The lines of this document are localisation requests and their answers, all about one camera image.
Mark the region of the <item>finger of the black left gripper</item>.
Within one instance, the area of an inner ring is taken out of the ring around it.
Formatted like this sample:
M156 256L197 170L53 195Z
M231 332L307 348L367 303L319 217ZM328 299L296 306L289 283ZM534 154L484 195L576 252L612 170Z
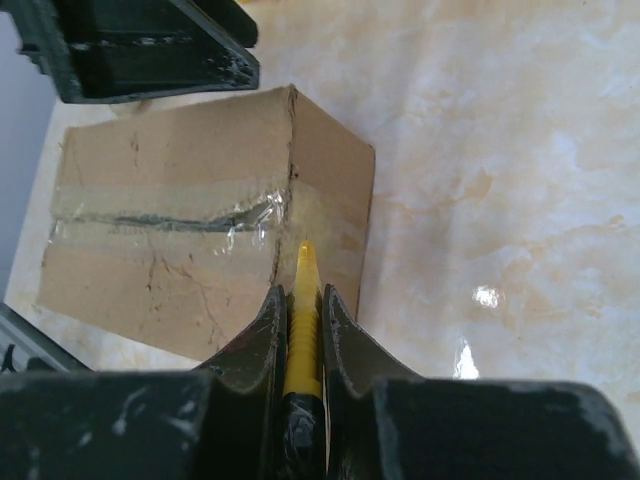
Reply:
M193 1L19 0L22 55L67 104L255 90L260 64Z
M193 4L242 47L257 44L258 26L235 0L194 0Z

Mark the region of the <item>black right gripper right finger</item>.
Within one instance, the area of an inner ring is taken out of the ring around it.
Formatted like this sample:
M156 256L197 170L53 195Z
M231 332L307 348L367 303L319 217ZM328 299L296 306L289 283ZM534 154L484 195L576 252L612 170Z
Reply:
M635 479L616 409L580 383L425 378L323 298L332 479Z

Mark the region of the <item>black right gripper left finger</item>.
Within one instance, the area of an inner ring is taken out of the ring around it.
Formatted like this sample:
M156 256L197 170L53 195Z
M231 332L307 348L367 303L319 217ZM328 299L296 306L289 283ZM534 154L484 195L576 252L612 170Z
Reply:
M284 291L192 370L1 374L5 479L260 479L269 474Z

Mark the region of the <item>yellow utility knife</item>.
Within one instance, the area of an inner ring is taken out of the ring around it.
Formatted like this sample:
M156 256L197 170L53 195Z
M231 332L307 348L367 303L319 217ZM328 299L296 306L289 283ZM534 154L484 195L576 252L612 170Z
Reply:
M322 479L326 468L321 281L315 247L298 249L287 294L287 358L279 416L280 479Z

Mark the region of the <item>brown cardboard express box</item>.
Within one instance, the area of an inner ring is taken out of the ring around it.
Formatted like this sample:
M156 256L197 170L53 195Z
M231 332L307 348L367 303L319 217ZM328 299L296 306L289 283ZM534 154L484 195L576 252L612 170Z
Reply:
M292 284L307 240L355 309L374 173L292 86L71 128L37 303L204 360Z

